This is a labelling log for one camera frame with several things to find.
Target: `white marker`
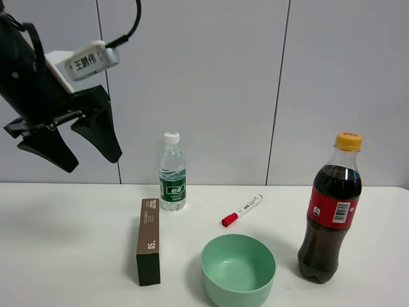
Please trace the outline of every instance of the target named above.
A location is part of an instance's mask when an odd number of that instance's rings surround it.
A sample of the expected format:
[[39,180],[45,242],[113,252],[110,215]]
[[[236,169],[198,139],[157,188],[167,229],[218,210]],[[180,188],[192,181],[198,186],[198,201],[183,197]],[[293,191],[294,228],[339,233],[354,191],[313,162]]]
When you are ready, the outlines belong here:
[[251,209],[253,209],[258,203],[263,200],[262,195],[257,195],[253,197],[250,201],[248,201],[242,208],[238,209],[236,212],[226,216],[222,219],[222,225],[224,227],[229,226],[232,222],[236,221],[242,215],[248,213]]

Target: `green label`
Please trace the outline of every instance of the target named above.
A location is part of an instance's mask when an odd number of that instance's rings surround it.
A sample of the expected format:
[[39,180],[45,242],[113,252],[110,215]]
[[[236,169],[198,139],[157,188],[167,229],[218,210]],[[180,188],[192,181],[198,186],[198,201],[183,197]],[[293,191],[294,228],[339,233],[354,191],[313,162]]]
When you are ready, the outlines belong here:
[[160,179],[160,197],[170,202],[184,200],[186,198],[186,177],[177,181]]

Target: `red label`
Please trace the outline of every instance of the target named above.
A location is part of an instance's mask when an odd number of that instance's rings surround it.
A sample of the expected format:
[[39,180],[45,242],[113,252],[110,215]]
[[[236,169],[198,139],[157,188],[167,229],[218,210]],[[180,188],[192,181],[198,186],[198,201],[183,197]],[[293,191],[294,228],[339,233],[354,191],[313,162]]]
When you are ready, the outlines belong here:
[[313,193],[309,201],[308,216],[324,227],[335,229],[349,228],[358,205],[358,199],[337,200],[322,195],[313,187]]

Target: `cola bottle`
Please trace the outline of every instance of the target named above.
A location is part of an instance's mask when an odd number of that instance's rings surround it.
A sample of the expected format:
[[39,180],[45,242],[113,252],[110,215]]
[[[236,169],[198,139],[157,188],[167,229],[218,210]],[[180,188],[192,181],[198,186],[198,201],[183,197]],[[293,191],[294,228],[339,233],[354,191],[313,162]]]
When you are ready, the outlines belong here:
[[315,283],[326,283],[338,269],[339,250],[362,190],[356,164],[361,144],[362,136],[339,133],[333,156],[314,179],[298,264],[302,275]]

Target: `plastic bowl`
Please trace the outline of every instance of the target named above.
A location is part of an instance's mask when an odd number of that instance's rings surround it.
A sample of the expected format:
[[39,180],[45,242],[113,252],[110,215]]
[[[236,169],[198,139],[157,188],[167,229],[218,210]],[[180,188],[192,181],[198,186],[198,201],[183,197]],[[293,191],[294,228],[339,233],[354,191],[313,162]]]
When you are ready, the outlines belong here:
[[211,240],[201,254],[203,287],[218,307],[260,307],[271,292],[275,260],[246,235]]

